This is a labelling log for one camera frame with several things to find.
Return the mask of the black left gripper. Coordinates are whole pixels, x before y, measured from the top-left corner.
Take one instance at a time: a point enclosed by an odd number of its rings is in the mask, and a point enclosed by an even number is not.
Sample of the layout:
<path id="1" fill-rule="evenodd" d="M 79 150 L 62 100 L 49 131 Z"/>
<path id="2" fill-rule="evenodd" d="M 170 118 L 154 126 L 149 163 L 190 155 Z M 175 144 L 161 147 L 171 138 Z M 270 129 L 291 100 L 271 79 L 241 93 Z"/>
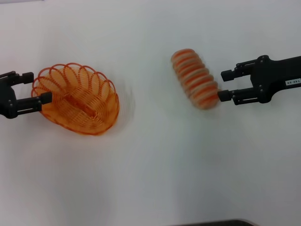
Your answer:
<path id="1" fill-rule="evenodd" d="M 33 83 L 33 81 L 32 72 L 20 75 L 11 71 L 0 75 L 0 115 L 13 119 L 18 115 L 40 112 L 43 105 L 52 102 L 52 92 L 42 93 L 37 97 L 16 99 L 12 86 Z"/>

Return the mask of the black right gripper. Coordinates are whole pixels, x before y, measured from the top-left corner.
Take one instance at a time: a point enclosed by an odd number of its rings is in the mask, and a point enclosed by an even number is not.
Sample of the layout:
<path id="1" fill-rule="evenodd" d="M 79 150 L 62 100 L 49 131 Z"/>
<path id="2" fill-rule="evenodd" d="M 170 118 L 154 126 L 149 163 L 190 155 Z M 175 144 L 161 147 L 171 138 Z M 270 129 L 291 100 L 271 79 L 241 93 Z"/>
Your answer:
<path id="1" fill-rule="evenodd" d="M 221 72 L 223 81 L 250 76 L 252 88 L 218 91 L 221 102 L 235 105 L 268 103 L 274 94 L 285 89 L 301 88 L 301 56 L 284 60 L 271 60 L 267 55 L 237 63 L 234 70 Z"/>

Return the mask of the orange striped bread loaf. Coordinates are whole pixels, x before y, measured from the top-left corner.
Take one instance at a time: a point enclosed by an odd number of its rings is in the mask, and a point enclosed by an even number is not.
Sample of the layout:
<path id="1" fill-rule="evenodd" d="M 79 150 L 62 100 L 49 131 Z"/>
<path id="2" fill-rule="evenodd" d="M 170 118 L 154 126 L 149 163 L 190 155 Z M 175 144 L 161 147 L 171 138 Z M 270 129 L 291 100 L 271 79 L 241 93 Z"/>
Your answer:
<path id="1" fill-rule="evenodd" d="M 206 110 L 218 104 L 218 83 L 194 50 L 176 51 L 171 63 L 185 95 L 196 108 Z"/>

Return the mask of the orange plastic wire basket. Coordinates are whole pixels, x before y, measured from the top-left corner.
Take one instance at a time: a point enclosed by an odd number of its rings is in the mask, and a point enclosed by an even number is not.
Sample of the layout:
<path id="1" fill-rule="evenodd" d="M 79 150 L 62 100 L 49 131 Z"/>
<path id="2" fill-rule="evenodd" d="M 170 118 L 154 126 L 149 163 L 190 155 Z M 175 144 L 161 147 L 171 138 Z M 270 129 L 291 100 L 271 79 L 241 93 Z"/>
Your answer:
<path id="1" fill-rule="evenodd" d="M 32 84 L 32 97 L 52 93 L 42 107 L 49 121 L 81 135 L 98 136 L 116 123 L 120 103 L 116 88 L 102 72 L 78 63 L 42 69 Z"/>

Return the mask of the dark rounded robot base edge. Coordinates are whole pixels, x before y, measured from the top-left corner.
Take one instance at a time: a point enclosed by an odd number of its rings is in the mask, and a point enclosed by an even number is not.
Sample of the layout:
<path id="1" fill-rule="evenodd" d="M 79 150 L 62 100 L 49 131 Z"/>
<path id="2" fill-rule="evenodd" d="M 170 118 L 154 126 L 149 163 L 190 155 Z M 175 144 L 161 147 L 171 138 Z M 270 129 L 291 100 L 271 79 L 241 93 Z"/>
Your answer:
<path id="1" fill-rule="evenodd" d="M 259 226 L 259 225 L 245 219 L 227 219 L 227 220 L 219 220 L 219 221 L 182 224 L 182 225 L 175 225 L 175 226 Z"/>

